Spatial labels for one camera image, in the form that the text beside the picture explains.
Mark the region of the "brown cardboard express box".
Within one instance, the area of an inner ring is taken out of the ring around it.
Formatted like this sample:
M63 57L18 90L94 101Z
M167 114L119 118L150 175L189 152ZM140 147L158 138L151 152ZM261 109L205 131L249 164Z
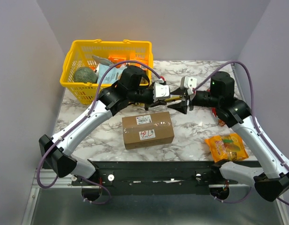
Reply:
M125 149L172 143L174 130L169 112L156 112L122 118Z

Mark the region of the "yellow utility knife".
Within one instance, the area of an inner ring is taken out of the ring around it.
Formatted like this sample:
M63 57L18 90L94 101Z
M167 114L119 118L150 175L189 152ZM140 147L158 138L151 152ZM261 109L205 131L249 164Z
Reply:
M184 99L185 99L184 96L174 96L174 97L170 97L168 99L165 99L164 102L170 103L170 102L175 102L175 101L181 101Z

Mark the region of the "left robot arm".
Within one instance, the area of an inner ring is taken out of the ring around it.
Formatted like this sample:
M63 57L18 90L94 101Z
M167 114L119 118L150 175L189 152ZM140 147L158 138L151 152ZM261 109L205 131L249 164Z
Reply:
M58 178L69 174L82 177L88 185L98 181L95 165L90 160L73 157L73 152L94 129L115 116L119 111L134 103L150 107L164 105L172 101L173 95L185 98L185 87L171 91L162 77L156 82L140 86L141 79L148 79L146 72L129 64L122 72L119 80L111 86L96 93L93 103L78 118L62 131L49 137L43 135L39 139L42 158L37 171L40 172L44 163L54 170Z

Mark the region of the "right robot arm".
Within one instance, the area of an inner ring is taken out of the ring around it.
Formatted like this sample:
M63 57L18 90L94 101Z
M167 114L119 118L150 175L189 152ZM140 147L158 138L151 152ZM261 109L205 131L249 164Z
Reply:
M184 114L194 106L214 108L219 119L242 138L260 164L253 168L221 160L212 166L211 180L217 184L224 180L246 184L263 199L273 202L289 189L289 160L262 130L251 108L234 96L235 80L229 73L216 72L208 91L195 90L195 84L195 78L183 77L180 87L171 94L183 96L184 100L169 108Z

